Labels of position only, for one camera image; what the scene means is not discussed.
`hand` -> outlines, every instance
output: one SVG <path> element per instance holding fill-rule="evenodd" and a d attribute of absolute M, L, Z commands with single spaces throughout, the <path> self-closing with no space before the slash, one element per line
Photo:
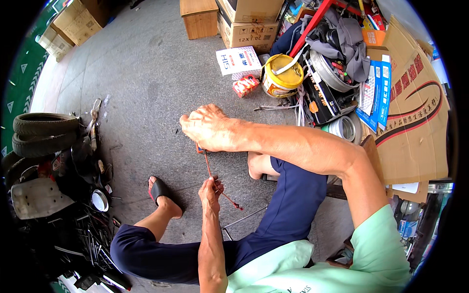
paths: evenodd
<path fill-rule="evenodd" d="M 202 208 L 212 209 L 215 212 L 220 211 L 220 204 L 218 198 L 220 194 L 225 190 L 220 180 L 217 180 L 218 176 L 215 175 L 204 181 L 204 184 L 199 190 L 199 197 L 202 201 Z"/>
<path fill-rule="evenodd" d="M 200 106 L 189 117 L 181 116 L 182 131 L 206 150 L 235 151 L 236 125 L 240 120 L 231 119 L 214 104 Z"/>

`yellow bucket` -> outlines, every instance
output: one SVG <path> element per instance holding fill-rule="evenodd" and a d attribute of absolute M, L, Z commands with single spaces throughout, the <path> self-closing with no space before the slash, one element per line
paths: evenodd
<path fill-rule="evenodd" d="M 303 69 L 296 62 L 286 71 L 275 75 L 274 71 L 278 71 L 293 61 L 288 55 L 277 54 L 269 58 L 265 63 L 265 73 L 262 79 L 262 88 L 265 93 L 274 98 L 285 98 L 294 95 L 296 89 L 303 82 Z"/>

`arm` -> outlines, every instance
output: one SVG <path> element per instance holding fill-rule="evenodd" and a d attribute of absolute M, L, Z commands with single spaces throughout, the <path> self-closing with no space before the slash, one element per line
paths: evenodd
<path fill-rule="evenodd" d="M 213 104 L 183 115 L 180 122 L 184 133 L 202 148 L 256 151 L 310 172 L 338 176 L 355 228 L 388 203 L 364 149 L 325 131 L 231 119 Z"/>
<path fill-rule="evenodd" d="M 223 191 L 217 177 L 205 180 L 199 190 L 202 201 L 202 240 L 199 247 L 199 283 L 200 292 L 225 292 L 228 278 L 225 270 L 225 252 L 223 250 L 218 212 L 218 197 Z"/>

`red metal frame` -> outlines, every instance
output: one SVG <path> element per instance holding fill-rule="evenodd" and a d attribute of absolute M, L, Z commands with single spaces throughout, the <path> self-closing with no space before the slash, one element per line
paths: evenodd
<path fill-rule="evenodd" d="M 300 36 L 298 39 L 298 42 L 296 42 L 295 46 L 293 47 L 292 51 L 290 52 L 290 57 L 295 57 L 296 54 L 300 51 L 301 48 L 304 46 L 304 39 L 306 38 L 306 35 L 313 29 L 315 28 L 319 21 L 324 17 L 325 12 L 329 9 L 329 7 L 335 4 L 337 6 L 340 6 L 342 8 L 345 8 L 347 6 L 347 2 L 344 2 L 342 0 L 324 0 L 321 5 L 319 6 L 319 9 L 316 11 L 316 13 L 313 15 L 313 18 L 311 19 L 310 23 L 308 26 L 305 28 L 303 34 Z M 354 7 L 348 7 L 348 11 L 351 13 L 355 13 L 356 15 L 361 15 L 361 11 L 354 8 Z"/>

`yellow lid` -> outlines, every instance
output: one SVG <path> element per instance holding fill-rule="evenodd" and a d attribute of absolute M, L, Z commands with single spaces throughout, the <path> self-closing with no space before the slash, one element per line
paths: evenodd
<path fill-rule="evenodd" d="M 288 55 L 277 54 L 269 58 L 265 65 L 265 72 L 279 86 L 287 89 L 296 89 L 303 82 L 303 68 L 296 62 L 292 67 L 279 75 L 274 75 L 272 69 L 277 71 L 293 60 Z"/>

